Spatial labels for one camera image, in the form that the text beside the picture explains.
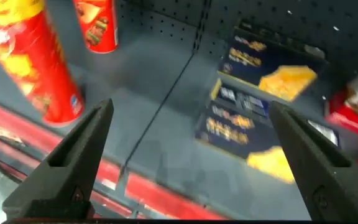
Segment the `perforated metal panel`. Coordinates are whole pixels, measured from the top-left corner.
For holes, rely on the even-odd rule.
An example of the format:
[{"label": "perforated metal panel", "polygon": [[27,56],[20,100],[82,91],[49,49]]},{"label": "perforated metal panel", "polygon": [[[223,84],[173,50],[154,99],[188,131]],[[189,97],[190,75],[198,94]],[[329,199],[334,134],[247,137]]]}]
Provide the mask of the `perforated metal panel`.
[{"label": "perforated metal panel", "polygon": [[192,0],[143,0],[142,5],[151,11],[197,26],[204,1]]},{"label": "perforated metal panel", "polygon": [[[144,10],[139,6],[141,6],[139,2],[118,0],[117,16],[121,25],[119,29],[125,29],[126,26],[136,26],[138,29],[142,29],[142,32],[154,33],[159,38],[170,39],[189,49],[193,47],[195,26],[189,26],[174,17],[167,17],[161,13]],[[158,5],[158,8],[165,10],[161,5]]]},{"label": "perforated metal panel", "polygon": [[328,60],[358,72],[358,1],[212,0],[202,43],[209,54],[222,51],[218,40],[231,33],[238,18],[271,28],[327,51]]}]

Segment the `chip image on can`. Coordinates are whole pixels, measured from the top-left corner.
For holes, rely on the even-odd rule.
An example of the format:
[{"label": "chip image on can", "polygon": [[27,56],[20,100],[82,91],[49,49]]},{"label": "chip image on can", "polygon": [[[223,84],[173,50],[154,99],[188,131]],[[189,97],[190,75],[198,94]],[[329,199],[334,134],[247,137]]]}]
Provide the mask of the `chip image on can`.
[{"label": "chip image on can", "polygon": [[25,96],[29,95],[33,91],[34,87],[35,84],[33,83],[22,82],[19,84],[19,88],[22,90]]},{"label": "chip image on can", "polygon": [[101,8],[86,2],[78,2],[75,4],[78,18],[80,21],[88,24],[93,21],[94,18],[99,14]]}]

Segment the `snack can label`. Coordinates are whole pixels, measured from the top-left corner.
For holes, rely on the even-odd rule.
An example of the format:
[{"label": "snack can label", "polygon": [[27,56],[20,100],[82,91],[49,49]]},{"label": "snack can label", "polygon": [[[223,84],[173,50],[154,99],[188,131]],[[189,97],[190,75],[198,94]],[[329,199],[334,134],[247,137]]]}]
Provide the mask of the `snack can label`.
[{"label": "snack can label", "polygon": [[84,110],[44,0],[0,1],[0,64],[46,122],[67,123]]},{"label": "snack can label", "polygon": [[74,0],[87,48],[109,53],[118,45],[114,0]]}]

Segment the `yellow food image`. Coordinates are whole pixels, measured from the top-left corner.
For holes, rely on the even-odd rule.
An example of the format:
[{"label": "yellow food image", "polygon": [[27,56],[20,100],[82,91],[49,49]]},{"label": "yellow food image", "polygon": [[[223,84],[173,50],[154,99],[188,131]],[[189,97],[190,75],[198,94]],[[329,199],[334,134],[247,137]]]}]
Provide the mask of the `yellow food image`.
[{"label": "yellow food image", "polygon": [[44,7],[45,0],[0,0],[0,26],[36,16]]},{"label": "yellow food image", "polygon": [[258,67],[262,64],[262,61],[259,58],[252,57],[249,54],[234,48],[230,48],[230,56],[236,58],[237,60],[235,59],[235,61],[237,62],[240,62],[238,60],[241,60],[245,65],[250,64],[252,66]]},{"label": "yellow food image", "polygon": [[290,165],[280,146],[271,147],[265,152],[251,152],[247,158],[247,165],[287,184],[292,184],[295,181]]},{"label": "yellow food image", "polygon": [[11,54],[8,57],[0,57],[0,61],[5,69],[18,78],[36,78],[38,73],[32,68],[32,63],[28,55]]},{"label": "yellow food image", "polygon": [[245,118],[241,115],[233,117],[232,122],[234,125],[241,127],[243,129],[250,129],[254,127],[254,123],[249,118]]},{"label": "yellow food image", "polygon": [[292,101],[317,74],[307,66],[282,65],[275,72],[260,79],[259,88],[267,93]]},{"label": "yellow food image", "polygon": [[20,83],[19,86],[25,96],[30,94],[31,91],[34,89],[33,83]]},{"label": "yellow food image", "polygon": [[75,8],[80,20],[87,24],[92,22],[101,10],[100,7],[85,2],[78,2]]}]

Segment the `pasta box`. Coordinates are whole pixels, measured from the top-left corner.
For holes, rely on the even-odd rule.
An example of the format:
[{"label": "pasta box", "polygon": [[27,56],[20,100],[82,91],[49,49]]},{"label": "pasta box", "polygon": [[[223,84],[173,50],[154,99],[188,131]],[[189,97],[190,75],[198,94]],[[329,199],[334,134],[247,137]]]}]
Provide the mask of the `pasta box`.
[{"label": "pasta box", "polygon": [[[210,100],[198,121],[197,139],[242,159],[246,159],[249,152],[280,145],[269,120],[267,100],[220,79],[211,91]],[[314,121],[309,123],[335,145],[339,144],[336,131]]]},{"label": "pasta box", "polygon": [[200,116],[196,139],[282,182],[295,181],[275,131],[266,119],[259,120],[251,113],[239,114],[211,100]]},{"label": "pasta box", "polygon": [[322,51],[245,20],[234,28],[219,72],[293,101],[328,63]]}]

